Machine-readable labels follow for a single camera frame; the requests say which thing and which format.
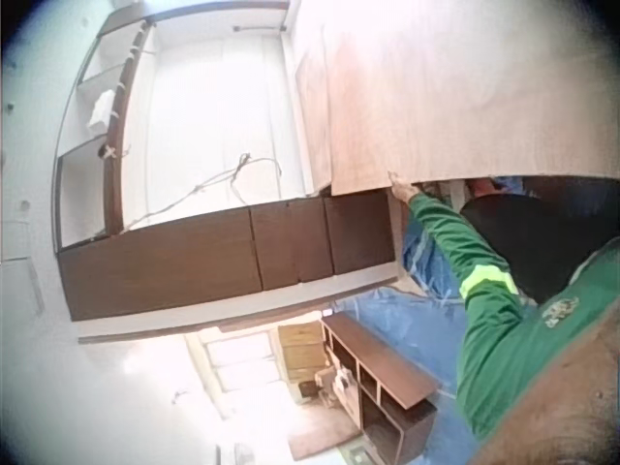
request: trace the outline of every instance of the wooden shelf unit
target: wooden shelf unit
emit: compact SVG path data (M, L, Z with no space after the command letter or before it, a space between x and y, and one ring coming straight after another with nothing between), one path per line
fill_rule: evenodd
M357 380L359 418L353 420L386 464L410 462L430 434L437 409L427 397L437 383L346 314L322 323L326 350Z

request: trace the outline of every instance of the reflective stripe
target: reflective stripe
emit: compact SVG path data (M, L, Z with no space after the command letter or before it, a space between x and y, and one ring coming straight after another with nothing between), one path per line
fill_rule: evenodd
M499 283L504 283L512 294L519 295L519 291L516 288L510 273L502 271L494 264L477 264L474 271L472 271L472 273L465 278L463 284L461 284L460 292L463 298L467 298L467 295L469 295L471 290L482 281L496 281Z

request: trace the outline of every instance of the worker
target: worker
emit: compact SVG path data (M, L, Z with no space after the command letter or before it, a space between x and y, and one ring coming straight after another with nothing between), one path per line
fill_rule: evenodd
M389 178L460 284L456 402L483 442L473 463L620 463L620 238L526 315L506 260L451 208Z

